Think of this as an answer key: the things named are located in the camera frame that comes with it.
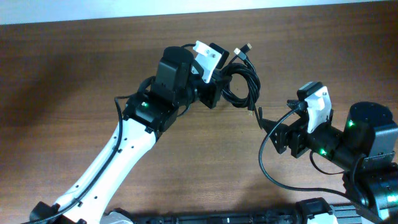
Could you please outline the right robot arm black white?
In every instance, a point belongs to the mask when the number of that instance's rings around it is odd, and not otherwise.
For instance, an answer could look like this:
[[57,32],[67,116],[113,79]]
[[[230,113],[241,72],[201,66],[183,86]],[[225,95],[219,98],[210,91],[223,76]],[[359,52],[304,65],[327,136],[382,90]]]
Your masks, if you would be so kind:
[[374,223],[392,222],[397,218],[397,163],[394,146],[397,123],[388,107],[361,101],[349,109],[344,130],[332,126],[331,119],[319,124],[311,133],[310,108],[298,100],[288,102],[290,111],[280,120],[260,119],[267,133],[259,148],[259,166],[267,141],[279,154],[290,148],[295,158],[309,151],[342,169],[345,192],[321,187],[293,187],[264,175],[272,183],[299,192],[326,192],[348,199],[357,213]]

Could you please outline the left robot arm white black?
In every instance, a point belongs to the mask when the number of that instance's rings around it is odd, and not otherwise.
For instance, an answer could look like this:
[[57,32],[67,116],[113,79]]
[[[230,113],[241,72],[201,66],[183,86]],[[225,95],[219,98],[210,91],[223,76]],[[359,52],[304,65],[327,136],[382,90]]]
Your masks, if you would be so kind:
[[167,47],[156,75],[117,106],[118,125],[93,163],[53,205],[39,202],[30,223],[99,223],[107,204],[136,162],[176,121],[181,107],[201,101],[212,109],[230,78],[221,76],[229,52],[197,42]]

